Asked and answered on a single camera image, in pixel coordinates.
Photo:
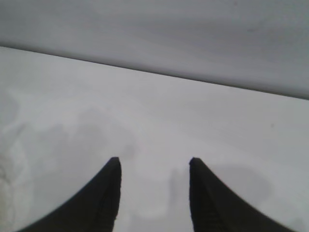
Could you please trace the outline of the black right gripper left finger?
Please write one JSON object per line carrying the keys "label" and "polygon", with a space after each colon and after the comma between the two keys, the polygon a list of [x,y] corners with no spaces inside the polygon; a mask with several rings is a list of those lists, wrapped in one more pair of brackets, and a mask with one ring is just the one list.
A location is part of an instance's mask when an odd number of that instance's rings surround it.
{"label": "black right gripper left finger", "polygon": [[73,197],[22,232],[111,232],[118,214],[122,169],[112,157]]}

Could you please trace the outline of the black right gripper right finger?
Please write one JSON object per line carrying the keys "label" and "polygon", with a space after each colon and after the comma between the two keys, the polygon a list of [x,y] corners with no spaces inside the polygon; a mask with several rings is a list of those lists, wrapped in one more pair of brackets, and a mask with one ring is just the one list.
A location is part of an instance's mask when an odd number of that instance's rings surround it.
{"label": "black right gripper right finger", "polygon": [[223,183],[200,159],[189,162],[189,203],[196,232],[288,232]]}

